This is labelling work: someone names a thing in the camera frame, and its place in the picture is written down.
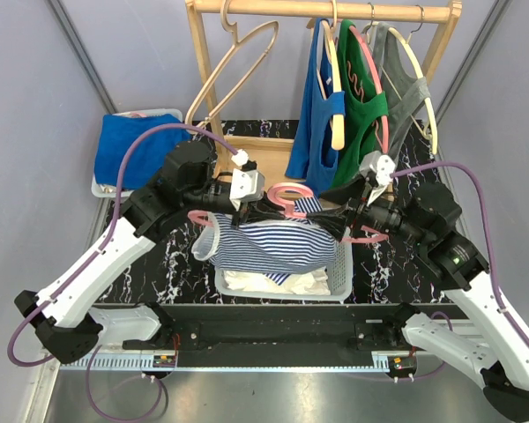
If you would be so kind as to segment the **blue white striped tank top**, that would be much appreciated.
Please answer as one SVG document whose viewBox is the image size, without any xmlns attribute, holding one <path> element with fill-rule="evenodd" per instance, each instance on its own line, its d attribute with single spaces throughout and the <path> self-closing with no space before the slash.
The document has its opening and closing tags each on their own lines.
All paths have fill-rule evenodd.
<svg viewBox="0 0 529 423">
<path fill-rule="evenodd" d="M 232 216 L 210 212 L 208 220 L 191 252 L 223 271 L 263 273 L 280 285 L 289 275 L 327 267 L 336 256 L 336 240 L 306 219 L 234 226 Z"/>
</svg>

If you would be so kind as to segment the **grey plastic laundry basket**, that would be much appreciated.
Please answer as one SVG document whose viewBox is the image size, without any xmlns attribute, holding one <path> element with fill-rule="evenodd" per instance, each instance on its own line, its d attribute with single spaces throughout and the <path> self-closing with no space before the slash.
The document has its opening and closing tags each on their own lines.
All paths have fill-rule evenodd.
<svg viewBox="0 0 529 423">
<path fill-rule="evenodd" d="M 330 295 L 294 294 L 294 293 L 262 293 L 232 290 L 227 287 L 224 272 L 215 268 L 214 285 L 218 292 L 228 296 L 261 298 L 277 301 L 344 301 L 352 292 L 354 262 L 352 246 L 349 243 L 338 245 L 335 260 L 326 267 L 326 283 Z"/>
</svg>

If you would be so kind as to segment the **wooden clothes rack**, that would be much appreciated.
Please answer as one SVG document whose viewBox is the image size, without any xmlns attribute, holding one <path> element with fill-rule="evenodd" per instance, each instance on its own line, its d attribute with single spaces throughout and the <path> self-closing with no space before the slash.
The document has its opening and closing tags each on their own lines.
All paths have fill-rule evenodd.
<svg viewBox="0 0 529 423">
<path fill-rule="evenodd" d="M 333 35 L 337 25 L 338 18 L 342 19 L 362 19 L 369 20 L 369 24 L 364 29 L 368 31 L 371 25 L 377 21 L 392 22 L 413 22 L 420 23 L 420 28 L 424 24 L 438 24 L 435 35 L 428 48 L 422 66 L 412 51 L 406 40 L 399 36 L 400 34 L 393 30 L 397 39 L 402 44 L 406 54 L 417 77 L 425 77 L 429 83 L 434 74 L 437 65 L 446 50 L 450 38 L 455 30 L 458 19 L 462 12 L 461 1 L 449 1 L 447 6 L 407 6 L 407 5 L 368 5 L 368 4 L 350 4 L 337 3 L 337 1 L 314 2 L 314 1 L 185 1 L 187 18 L 190 24 L 190 33 L 193 40 L 197 65 L 202 81 L 202 89 L 197 97 L 193 100 L 186 114 L 186 122 L 190 123 L 196 111 L 199 109 L 202 101 L 205 100 L 209 110 L 208 116 L 203 118 L 200 126 L 210 123 L 213 133 L 223 136 L 220 111 L 226 104 L 233 99 L 238 90 L 248 80 L 251 73 L 266 58 L 272 50 L 278 33 L 279 23 L 277 20 L 269 21 L 256 26 L 245 37 L 239 38 L 236 22 L 228 20 L 228 12 L 241 15 L 262 15 L 270 17 L 291 17 L 307 18 L 309 28 L 313 31 L 313 21 L 315 19 L 333 18 L 332 27 L 325 26 L 325 41 L 328 51 L 333 56 L 335 62 L 335 48 Z M 222 57 L 222 60 L 212 67 L 209 58 L 203 14 L 216 13 L 220 15 L 222 28 L 232 35 L 232 45 L 230 50 Z M 225 69 L 227 62 L 233 58 L 233 55 L 239 51 L 241 46 L 250 41 L 254 36 L 265 30 L 272 29 L 272 38 L 264 52 L 250 67 L 249 71 L 242 76 L 228 94 L 221 101 L 217 101 L 215 82 L 217 77 Z M 248 137 L 248 136 L 225 136 L 225 139 L 233 147 L 243 149 L 251 160 L 256 160 L 259 167 L 262 168 L 266 176 L 266 188 L 278 182 L 295 182 L 284 176 L 284 171 L 280 170 L 280 165 L 287 165 L 290 152 L 292 150 L 292 139 L 287 138 L 268 138 L 268 137 Z"/>
</svg>

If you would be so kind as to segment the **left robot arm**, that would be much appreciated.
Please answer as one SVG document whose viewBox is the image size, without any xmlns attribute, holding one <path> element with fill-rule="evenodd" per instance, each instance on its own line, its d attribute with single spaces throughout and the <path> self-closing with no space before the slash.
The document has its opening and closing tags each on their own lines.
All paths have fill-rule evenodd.
<svg viewBox="0 0 529 423">
<path fill-rule="evenodd" d="M 110 226 L 69 270 L 39 292 L 25 290 L 16 297 L 24 322 L 33 326 L 51 358 L 70 364 L 99 345 L 166 349 L 173 344 L 174 320 L 162 307 L 94 304 L 128 266 L 185 223 L 189 212 L 230 214 L 236 223 L 282 217 L 256 162 L 242 160 L 229 182 L 212 174 L 206 144 L 180 143 L 143 188 L 115 205 Z"/>
</svg>

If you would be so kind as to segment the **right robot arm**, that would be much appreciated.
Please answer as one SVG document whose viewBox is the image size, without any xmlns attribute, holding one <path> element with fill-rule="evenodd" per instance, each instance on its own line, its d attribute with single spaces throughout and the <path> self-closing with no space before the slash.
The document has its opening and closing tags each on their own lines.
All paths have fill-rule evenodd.
<svg viewBox="0 0 529 423">
<path fill-rule="evenodd" d="M 354 198 L 308 218 L 338 241 L 347 229 L 368 226 L 412 245 L 418 270 L 456 303 L 485 343 L 441 328 L 408 304 L 383 327 L 384 342 L 397 350 L 409 344 L 432 353 L 471 379 L 506 419 L 529 422 L 529 327 L 493 286 L 482 253 L 456 230 L 461 213 L 449 189 L 430 182 L 404 208 L 384 199 L 367 204 Z"/>
</svg>

